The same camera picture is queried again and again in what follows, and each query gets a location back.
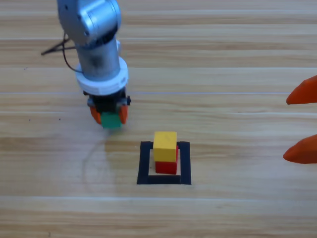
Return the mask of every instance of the red block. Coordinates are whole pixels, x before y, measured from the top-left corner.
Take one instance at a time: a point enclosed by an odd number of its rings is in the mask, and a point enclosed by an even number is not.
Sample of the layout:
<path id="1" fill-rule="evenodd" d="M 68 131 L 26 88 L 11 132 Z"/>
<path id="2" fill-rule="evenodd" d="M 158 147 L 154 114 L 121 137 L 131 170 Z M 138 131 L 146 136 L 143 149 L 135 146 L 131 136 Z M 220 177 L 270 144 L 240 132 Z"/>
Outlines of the red block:
<path id="1" fill-rule="evenodd" d="M 178 147 L 176 149 L 176 162 L 155 162 L 155 172 L 157 174 L 177 174 Z"/>

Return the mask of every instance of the white ring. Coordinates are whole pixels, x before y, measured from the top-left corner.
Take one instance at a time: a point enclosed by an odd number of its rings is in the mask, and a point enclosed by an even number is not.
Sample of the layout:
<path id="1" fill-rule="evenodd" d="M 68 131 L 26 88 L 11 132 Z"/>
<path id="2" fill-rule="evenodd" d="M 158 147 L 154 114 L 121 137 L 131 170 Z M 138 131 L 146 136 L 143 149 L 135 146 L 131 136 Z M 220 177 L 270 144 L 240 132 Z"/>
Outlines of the white ring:
<path id="1" fill-rule="evenodd" d="M 82 73 L 76 72 L 77 82 L 80 88 L 88 94 L 106 96 L 118 92 L 124 88 L 129 81 L 128 66 L 123 58 L 119 57 L 120 72 L 113 79 L 107 81 L 90 81 Z"/>

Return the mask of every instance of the orange object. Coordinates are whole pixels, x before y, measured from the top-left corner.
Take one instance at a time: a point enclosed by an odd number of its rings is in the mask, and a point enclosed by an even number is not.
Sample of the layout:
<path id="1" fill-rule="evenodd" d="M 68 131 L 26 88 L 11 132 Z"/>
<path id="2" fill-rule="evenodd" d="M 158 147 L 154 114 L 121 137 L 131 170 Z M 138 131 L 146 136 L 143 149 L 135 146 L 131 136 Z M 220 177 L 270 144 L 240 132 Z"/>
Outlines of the orange object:
<path id="1" fill-rule="evenodd" d="M 289 148 L 283 158 L 299 164 L 317 163 L 317 135 L 307 137 Z"/>
<path id="2" fill-rule="evenodd" d="M 122 106 L 119 111 L 119 117 L 122 124 L 125 124 L 128 119 L 128 106 Z"/>
<path id="3" fill-rule="evenodd" d="M 91 112 L 91 115 L 93 116 L 93 118 L 95 119 L 95 121 L 98 124 L 101 124 L 101 115 L 100 115 L 100 113 L 97 112 L 96 108 L 90 107 L 90 112 Z"/>
<path id="4" fill-rule="evenodd" d="M 317 103 L 317 75 L 304 80 L 288 96 L 287 104 Z"/>

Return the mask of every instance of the green block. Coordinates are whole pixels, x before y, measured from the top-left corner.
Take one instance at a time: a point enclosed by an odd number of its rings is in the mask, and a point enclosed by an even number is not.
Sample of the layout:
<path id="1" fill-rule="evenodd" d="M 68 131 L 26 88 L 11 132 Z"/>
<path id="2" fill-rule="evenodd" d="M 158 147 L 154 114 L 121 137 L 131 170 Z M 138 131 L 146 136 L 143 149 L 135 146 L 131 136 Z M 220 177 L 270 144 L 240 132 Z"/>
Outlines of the green block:
<path id="1" fill-rule="evenodd" d="M 118 114 L 115 113 L 102 113 L 101 125 L 103 128 L 118 128 L 121 127 L 121 121 Z"/>

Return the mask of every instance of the stacked blocks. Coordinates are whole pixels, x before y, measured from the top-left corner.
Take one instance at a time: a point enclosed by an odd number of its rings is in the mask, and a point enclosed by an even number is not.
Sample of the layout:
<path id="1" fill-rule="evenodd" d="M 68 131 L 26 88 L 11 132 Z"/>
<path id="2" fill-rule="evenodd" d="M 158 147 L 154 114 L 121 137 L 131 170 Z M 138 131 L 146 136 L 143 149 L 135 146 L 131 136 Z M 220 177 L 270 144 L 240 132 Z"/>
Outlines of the stacked blocks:
<path id="1" fill-rule="evenodd" d="M 172 131 L 155 132 L 153 151 L 156 173 L 175 175 L 178 160 L 177 133 Z"/>

